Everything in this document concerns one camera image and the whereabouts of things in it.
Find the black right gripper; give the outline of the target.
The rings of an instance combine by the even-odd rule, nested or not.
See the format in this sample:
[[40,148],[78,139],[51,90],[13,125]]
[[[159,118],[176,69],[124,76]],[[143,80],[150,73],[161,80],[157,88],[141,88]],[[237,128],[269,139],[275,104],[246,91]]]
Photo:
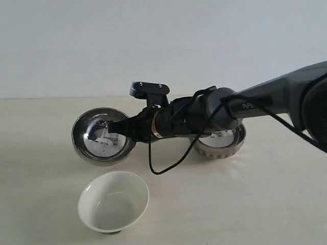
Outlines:
[[108,133],[144,143],[174,137],[194,137],[198,134],[198,115],[191,112],[189,101],[171,101],[160,108],[157,105],[143,108],[139,116],[109,123]]

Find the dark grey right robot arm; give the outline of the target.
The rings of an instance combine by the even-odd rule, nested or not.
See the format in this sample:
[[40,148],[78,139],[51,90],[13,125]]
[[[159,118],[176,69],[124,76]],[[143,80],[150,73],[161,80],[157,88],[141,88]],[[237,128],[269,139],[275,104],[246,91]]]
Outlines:
[[236,92],[215,86],[169,102],[165,85],[134,82],[130,94],[146,100],[138,115],[111,122],[110,133],[140,142],[161,138],[201,137],[234,130],[245,118],[286,113],[288,128],[304,140],[326,150],[326,62],[292,71]]

